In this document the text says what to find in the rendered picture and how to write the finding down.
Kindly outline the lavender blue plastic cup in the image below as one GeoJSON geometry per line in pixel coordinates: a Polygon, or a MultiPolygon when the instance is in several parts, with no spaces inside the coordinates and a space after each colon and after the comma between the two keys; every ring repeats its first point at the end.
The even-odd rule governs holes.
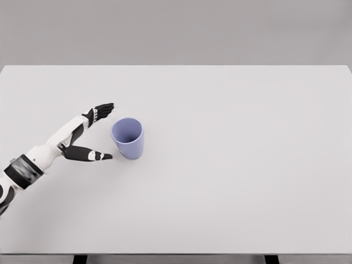
{"type": "Polygon", "coordinates": [[[144,150],[144,129],[134,118],[122,118],[111,128],[111,137],[120,153],[127,159],[138,159],[144,150]]]}

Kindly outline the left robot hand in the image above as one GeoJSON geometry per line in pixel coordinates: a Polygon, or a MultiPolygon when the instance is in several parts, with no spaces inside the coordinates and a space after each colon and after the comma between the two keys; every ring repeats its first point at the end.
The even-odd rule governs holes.
{"type": "Polygon", "coordinates": [[[111,154],[94,151],[87,147],[75,146],[74,142],[97,121],[107,118],[113,109],[113,103],[101,104],[91,108],[63,125],[48,139],[47,143],[57,147],[67,160],[82,162],[111,160],[113,158],[111,154]]]}

